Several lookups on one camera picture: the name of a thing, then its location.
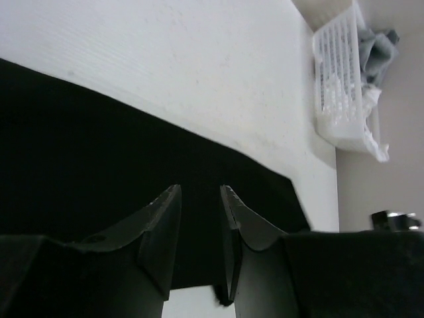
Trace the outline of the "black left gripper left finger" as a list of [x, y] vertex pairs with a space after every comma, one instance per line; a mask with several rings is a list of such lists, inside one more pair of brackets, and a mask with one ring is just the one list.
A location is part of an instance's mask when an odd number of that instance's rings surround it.
[[2, 317], [160, 317], [172, 285], [182, 189], [81, 242], [1, 237]]

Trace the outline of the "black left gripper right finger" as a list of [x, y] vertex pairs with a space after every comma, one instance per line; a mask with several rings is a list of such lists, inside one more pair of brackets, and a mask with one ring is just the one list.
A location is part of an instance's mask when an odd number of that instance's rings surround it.
[[223, 303], [237, 317], [422, 317], [423, 233], [285, 233], [222, 186]]

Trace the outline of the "black tank top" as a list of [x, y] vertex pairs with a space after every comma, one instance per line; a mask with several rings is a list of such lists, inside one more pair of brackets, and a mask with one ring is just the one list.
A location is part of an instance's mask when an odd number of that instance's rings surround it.
[[182, 189], [172, 288], [225, 281], [220, 188], [287, 233], [310, 226], [286, 173], [92, 90], [1, 62], [1, 233], [75, 242]]

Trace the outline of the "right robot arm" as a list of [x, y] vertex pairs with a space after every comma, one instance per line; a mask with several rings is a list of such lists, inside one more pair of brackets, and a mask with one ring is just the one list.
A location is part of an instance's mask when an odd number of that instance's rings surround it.
[[385, 210], [371, 214], [370, 218], [377, 231], [417, 231], [422, 226], [415, 213]]

